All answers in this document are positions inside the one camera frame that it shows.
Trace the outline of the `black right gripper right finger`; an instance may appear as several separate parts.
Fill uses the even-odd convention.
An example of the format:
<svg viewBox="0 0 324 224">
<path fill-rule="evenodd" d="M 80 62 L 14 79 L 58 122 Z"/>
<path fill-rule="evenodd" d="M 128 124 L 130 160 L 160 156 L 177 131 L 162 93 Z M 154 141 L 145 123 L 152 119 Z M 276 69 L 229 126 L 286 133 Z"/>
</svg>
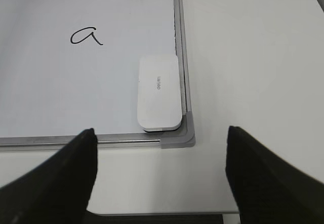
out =
<svg viewBox="0 0 324 224">
<path fill-rule="evenodd" d="M 241 223 L 323 223 L 323 183 L 240 127 L 228 129 L 225 172 Z"/>
</svg>

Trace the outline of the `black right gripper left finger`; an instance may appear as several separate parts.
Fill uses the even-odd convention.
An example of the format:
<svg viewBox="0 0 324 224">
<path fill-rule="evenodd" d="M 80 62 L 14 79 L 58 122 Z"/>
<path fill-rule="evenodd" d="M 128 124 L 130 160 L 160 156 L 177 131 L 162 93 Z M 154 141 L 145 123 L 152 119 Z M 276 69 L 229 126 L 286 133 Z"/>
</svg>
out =
<svg viewBox="0 0 324 224">
<path fill-rule="evenodd" d="M 83 223 L 97 172 L 98 139 L 91 128 L 1 187 L 1 223 Z"/>
</svg>

